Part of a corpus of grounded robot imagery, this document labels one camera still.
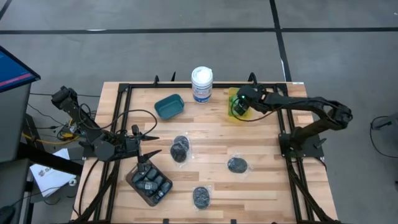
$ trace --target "yellow cable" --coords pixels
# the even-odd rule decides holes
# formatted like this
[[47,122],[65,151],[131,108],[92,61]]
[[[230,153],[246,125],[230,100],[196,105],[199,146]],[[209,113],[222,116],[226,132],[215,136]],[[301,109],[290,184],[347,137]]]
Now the yellow cable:
[[[26,134],[24,134],[24,133],[22,133],[22,135],[23,135],[25,138],[27,138],[27,139],[32,139],[32,137],[30,137],[30,136],[28,136],[28,135],[26,135]],[[73,141],[76,141],[76,139],[78,139],[78,138],[79,138],[79,136],[76,136],[74,139],[69,140],[69,141],[66,141],[66,142],[50,142],[50,141],[44,141],[44,140],[40,140],[40,139],[38,139],[38,140],[36,140],[36,141],[41,142],[41,143],[46,143],[46,144],[62,145],[62,144],[68,144],[68,143],[71,143],[71,142],[73,142]]]

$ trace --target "gray floor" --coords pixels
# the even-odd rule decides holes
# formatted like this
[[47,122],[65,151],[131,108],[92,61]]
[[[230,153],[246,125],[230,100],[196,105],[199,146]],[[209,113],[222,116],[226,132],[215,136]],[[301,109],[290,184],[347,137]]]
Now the gray floor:
[[[276,3],[282,27],[398,27],[397,1]],[[1,30],[273,25],[271,7],[263,0],[13,0],[0,21]],[[324,151],[340,220],[395,223],[398,163],[373,149],[369,123],[398,112],[398,32],[284,33],[283,38],[293,81],[305,82],[310,96],[338,100],[353,110],[346,130],[322,134],[328,138]],[[273,33],[0,35],[0,44],[42,76],[32,85],[35,93],[53,93],[66,85],[99,95],[105,81],[148,81],[155,75],[169,80],[174,71],[177,80],[189,80],[199,65],[211,67],[215,80],[241,81],[250,72],[261,81],[284,80]],[[47,96],[32,95],[29,102],[56,119],[68,119]],[[96,108],[98,98],[80,102]],[[28,112],[38,126],[53,125],[30,108]],[[382,151],[398,156],[390,131],[375,132],[374,139]],[[73,204],[66,195],[55,195],[62,198],[57,205],[38,203],[34,223],[66,222]]]

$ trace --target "white lid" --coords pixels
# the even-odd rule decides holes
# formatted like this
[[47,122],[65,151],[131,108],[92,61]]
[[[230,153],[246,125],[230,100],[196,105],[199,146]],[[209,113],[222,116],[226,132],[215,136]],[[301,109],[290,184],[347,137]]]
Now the white lid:
[[197,67],[192,71],[192,82],[197,86],[208,86],[213,82],[213,72],[208,67]]

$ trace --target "wooden tabletop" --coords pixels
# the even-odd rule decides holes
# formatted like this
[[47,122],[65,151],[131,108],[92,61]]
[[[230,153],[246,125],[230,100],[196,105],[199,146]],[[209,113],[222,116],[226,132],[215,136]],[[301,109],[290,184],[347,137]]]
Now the wooden tabletop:
[[[112,120],[118,85],[118,82],[104,83],[96,114],[96,122],[100,126]],[[302,83],[287,83],[287,86],[289,96],[307,95]],[[168,121],[162,121],[155,112],[154,104],[174,93],[184,100],[184,111]],[[137,159],[122,160],[112,223],[161,223],[163,218],[170,219],[170,223],[229,223],[231,219],[237,219],[238,223],[295,223],[285,159],[280,155],[277,140],[280,133],[277,114],[245,123],[231,119],[227,107],[227,88],[214,88],[210,102],[203,105],[194,102],[189,88],[133,89],[130,110],[149,110],[159,122],[150,135],[160,139],[141,142],[142,152],[162,149],[151,161],[173,181],[173,188],[157,206],[148,206],[125,181],[126,174],[136,165]],[[254,112],[252,118],[260,115]],[[296,126],[305,126],[313,121],[309,112],[293,111],[293,116]],[[154,125],[154,120],[142,112],[129,113],[127,130],[130,134],[133,124],[138,124],[144,132]],[[183,133],[188,134],[194,158],[178,168],[169,150],[172,139]],[[231,173],[226,167],[226,161],[234,154],[239,154],[251,166],[245,177]],[[85,162],[77,195],[80,195],[83,180],[94,161],[88,159]],[[326,214],[337,218],[325,168],[312,158],[304,159],[303,163],[310,193]],[[99,162],[89,177],[82,210],[98,192],[102,166],[103,163]],[[211,204],[205,210],[196,211],[192,192],[199,186],[211,186]],[[301,194],[299,197],[302,215],[306,218]],[[78,202],[79,197],[76,197],[76,209]],[[108,194],[103,200],[101,218],[105,217],[107,203]]]

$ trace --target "green object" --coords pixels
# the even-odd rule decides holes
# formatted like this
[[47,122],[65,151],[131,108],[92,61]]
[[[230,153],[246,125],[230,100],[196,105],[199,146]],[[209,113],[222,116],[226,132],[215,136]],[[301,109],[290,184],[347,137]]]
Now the green object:
[[155,103],[156,113],[163,120],[170,119],[184,110],[184,101],[178,94],[173,94]]

